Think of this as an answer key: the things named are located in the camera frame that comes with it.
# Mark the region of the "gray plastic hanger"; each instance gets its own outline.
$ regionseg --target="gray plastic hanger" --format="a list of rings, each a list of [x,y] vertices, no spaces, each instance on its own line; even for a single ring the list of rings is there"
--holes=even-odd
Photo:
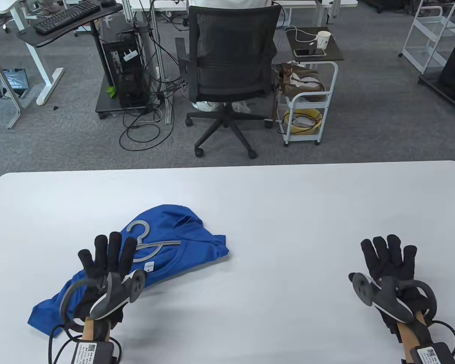
[[[136,250],[152,248],[154,246],[157,246],[157,248],[155,249],[155,251],[153,253],[151,253],[150,255],[147,255],[146,257],[135,258],[133,260],[134,263],[144,262],[145,260],[149,260],[149,259],[153,258],[155,255],[158,254],[158,252],[162,249],[163,246],[166,246],[166,245],[180,245],[180,243],[181,243],[180,240],[168,240],[168,241],[159,241],[158,243],[144,244],[143,243],[143,239],[146,238],[148,236],[148,234],[150,233],[150,225],[145,220],[135,220],[135,221],[133,221],[132,223],[130,223],[127,226],[127,232],[130,232],[131,229],[135,225],[143,225],[144,228],[145,228],[144,233],[137,237]]]

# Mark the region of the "black mesh chair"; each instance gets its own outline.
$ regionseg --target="black mesh chair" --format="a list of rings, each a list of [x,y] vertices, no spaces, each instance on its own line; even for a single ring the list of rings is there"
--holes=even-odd
[[[264,120],[266,117],[237,113],[232,103],[273,92],[271,60],[276,55],[273,36],[280,10],[280,6],[189,7],[189,54],[185,51],[184,38],[175,39],[180,75],[188,83],[192,102],[222,103],[217,111],[186,115],[186,126],[193,124],[192,118],[215,119],[196,142],[196,156],[203,156],[201,144],[222,125],[232,129],[248,150],[250,159],[257,157],[234,120]]]

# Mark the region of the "paper cup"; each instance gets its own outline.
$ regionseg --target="paper cup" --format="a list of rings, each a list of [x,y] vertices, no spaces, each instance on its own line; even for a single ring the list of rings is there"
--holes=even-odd
[[[317,48],[324,50],[327,47],[331,33],[329,31],[319,31],[317,35]]]

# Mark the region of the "keyboard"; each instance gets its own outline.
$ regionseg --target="keyboard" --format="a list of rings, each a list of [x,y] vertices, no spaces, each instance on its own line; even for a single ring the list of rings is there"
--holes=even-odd
[[[100,9],[101,7],[97,3],[85,0],[78,5],[73,5],[66,10],[54,14],[52,17],[35,23],[33,26],[37,33],[47,35],[90,14],[98,12]]]

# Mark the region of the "hanger tag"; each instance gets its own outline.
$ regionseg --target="hanger tag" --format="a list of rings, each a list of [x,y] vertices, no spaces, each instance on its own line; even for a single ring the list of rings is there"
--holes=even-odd
[[[155,265],[155,262],[146,262],[145,263],[145,272],[153,272],[153,266]]]

